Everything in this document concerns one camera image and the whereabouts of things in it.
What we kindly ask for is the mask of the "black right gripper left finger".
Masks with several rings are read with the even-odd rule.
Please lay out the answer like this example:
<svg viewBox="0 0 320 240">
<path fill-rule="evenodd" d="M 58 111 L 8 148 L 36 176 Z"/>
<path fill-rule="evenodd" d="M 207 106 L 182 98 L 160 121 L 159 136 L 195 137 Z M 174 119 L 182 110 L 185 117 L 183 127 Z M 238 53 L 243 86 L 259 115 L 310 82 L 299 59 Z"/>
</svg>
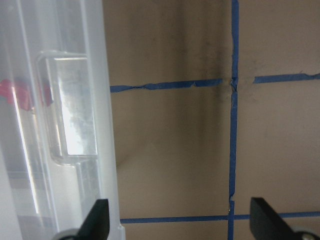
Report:
<svg viewBox="0 0 320 240">
<path fill-rule="evenodd" d="M 76 240 L 106 240 L 110 233 L 108 199 L 97 199 L 75 235 Z"/>
</svg>

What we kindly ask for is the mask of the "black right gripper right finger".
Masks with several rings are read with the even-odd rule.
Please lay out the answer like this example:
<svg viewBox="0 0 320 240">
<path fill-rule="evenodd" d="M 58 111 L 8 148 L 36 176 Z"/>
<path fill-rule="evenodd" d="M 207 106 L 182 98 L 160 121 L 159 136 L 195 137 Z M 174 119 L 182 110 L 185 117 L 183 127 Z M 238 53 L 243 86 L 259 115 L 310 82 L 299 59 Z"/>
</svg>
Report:
<svg viewBox="0 0 320 240">
<path fill-rule="evenodd" d="M 255 240 L 302 239 L 262 197 L 250 200 L 250 231 Z"/>
</svg>

